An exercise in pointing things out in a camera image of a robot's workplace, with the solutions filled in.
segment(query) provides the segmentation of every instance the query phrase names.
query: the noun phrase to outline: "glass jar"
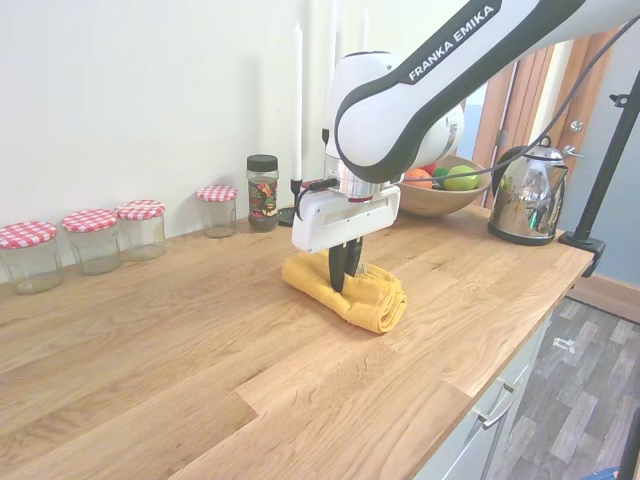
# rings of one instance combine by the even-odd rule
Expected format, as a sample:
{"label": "glass jar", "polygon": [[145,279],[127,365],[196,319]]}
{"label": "glass jar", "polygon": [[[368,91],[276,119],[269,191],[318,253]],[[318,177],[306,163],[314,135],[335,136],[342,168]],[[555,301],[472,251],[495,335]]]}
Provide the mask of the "glass jar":
{"label": "glass jar", "polygon": [[116,209],[129,258],[143,262],[166,253],[164,212],[164,205],[155,200],[135,200]]}
{"label": "glass jar", "polygon": [[259,232],[270,232],[278,225],[278,158],[252,155],[247,158],[249,183],[249,224]]}
{"label": "glass jar", "polygon": [[0,228],[0,260],[16,293],[35,294],[62,283],[55,236],[56,227],[48,222],[24,222]]}
{"label": "glass jar", "polygon": [[76,264],[83,275],[102,275],[118,268],[118,216],[111,210],[82,210],[63,220]]}
{"label": "glass jar", "polygon": [[210,185],[197,192],[204,234],[211,238],[236,233],[236,198],[238,191],[226,185]]}

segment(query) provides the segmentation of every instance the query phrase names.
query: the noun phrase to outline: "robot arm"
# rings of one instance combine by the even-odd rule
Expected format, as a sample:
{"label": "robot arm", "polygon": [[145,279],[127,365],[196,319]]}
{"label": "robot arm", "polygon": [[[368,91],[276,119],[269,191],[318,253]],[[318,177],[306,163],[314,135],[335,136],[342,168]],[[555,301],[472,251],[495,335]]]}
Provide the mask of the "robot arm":
{"label": "robot arm", "polygon": [[638,0],[470,0],[397,68],[342,96],[337,153],[374,184],[426,165],[436,160],[429,131],[503,67],[638,15]]}
{"label": "robot arm", "polygon": [[332,85],[325,175],[335,187],[298,202],[293,243],[329,249],[331,285],[355,275],[362,237],[393,224],[411,167],[459,141],[459,103],[530,51],[614,28],[640,15],[640,0],[469,0],[399,66],[390,54],[345,57]]}

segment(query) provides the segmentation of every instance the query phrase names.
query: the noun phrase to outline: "kettle lid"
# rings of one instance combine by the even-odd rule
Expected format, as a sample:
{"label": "kettle lid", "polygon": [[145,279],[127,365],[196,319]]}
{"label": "kettle lid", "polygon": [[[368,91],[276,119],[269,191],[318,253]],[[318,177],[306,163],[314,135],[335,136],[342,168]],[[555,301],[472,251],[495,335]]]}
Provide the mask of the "kettle lid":
{"label": "kettle lid", "polygon": [[556,160],[560,162],[564,160],[562,152],[551,146],[551,137],[548,135],[540,140],[540,143],[533,147],[529,153],[526,153],[524,156],[534,160]]}

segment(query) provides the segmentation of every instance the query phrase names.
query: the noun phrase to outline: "yellow towel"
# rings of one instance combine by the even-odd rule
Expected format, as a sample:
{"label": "yellow towel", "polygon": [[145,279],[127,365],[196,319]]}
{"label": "yellow towel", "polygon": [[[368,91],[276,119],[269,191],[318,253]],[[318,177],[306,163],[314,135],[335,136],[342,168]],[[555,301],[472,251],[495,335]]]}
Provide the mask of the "yellow towel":
{"label": "yellow towel", "polygon": [[326,252],[301,253],[288,258],[282,268],[282,278],[347,322],[376,333],[391,331],[407,307],[400,280],[373,265],[367,265],[365,274],[347,275],[342,293],[334,291],[329,281]]}

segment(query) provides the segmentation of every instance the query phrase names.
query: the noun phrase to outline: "kettle handle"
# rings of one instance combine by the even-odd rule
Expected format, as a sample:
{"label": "kettle handle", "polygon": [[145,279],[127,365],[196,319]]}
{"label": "kettle handle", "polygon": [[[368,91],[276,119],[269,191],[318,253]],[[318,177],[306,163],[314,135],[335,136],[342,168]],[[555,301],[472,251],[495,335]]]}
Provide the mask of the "kettle handle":
{"label": "kettle handle", "polygon": [[[508,162],[512,158],[519,157],[520,154],[524,152],[526,149],[527,147],[525,145],[519,145],[517,147],[510,148],[509,150],[504,152],[504,154],[500,157],[500,160],[498,160],[498,163],[496,163],[496,166],[500,165],[501,163]],[[493,172],[493,178],[491,179],[491,188],[493,190],[494,197],[498,192],[498,187],[500,186],[500,181],[502,180],[502,176],[504,175],[505,170],[506,168],[499,168],[498,170],[495,170]]]}

